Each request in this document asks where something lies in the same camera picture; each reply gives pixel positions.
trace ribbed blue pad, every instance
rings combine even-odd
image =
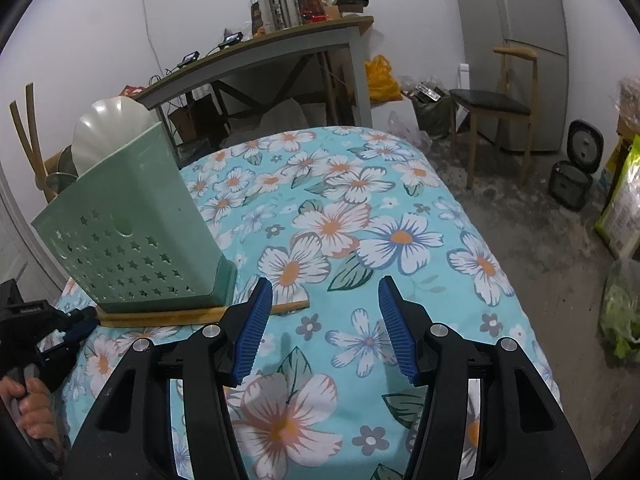
[[[415,341],[385,280],[380,280],[378,284],[378,304],[385,320],[386,331],[391,339],[391,346],[398,359],[400,371],[411,384],[414,384],[418,378]]]
[[[273,288],[271,282],[266,280],[258,292],[258,298],[247,317],[242,333],[236,340],[236,355],[231,376],[237,384],[242,383],[242,379],[249,375],[254,366],[255,355],[258,352],[264,328],[267,326],[272,303]]]

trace open lid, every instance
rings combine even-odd
[[[574,121],[569,126],[566,154],[581,170],[592,174],[600,167],[604,152],[604,138],[593,126],[584,121]]]

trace chair backrest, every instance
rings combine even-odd
[[[498,92],[507,95],[509,88],[509,72],[507,70],[507,56],[519,57],[533,63],[531,76],[531,113],[538,109],[538,53],[526,46],[496,46],[494,52],[500,54],[500,83]]]

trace orange plastic bag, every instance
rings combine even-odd
[[[367,69],[367,83],[371,101],[385,103],[401,101],[402,94],[398,82],[391,75],[391,63],[384,56],[376,56],[364,63]]]

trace silver screw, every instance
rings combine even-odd
[[[133,349],[136,352],[143,352],[145,351],[147,348],[149,348],[149,339],[145,339],[145,338],[140,338],[140,339],[136,339],[133,342]]]
[[[500,341],[500,346],[504,348],[507,352],[513,352],[518,348],[518,343],[516,343],[510,337],[505,337],[502,341]]]
[[[431,325],[431,333],[436,337],[444,337],[449,333],[449,329],[440,323],[436,323]]]
[[[207,325],[202,329],[202,335],[204,337],[215,337],[220,334],[220,327],[218,325]]]

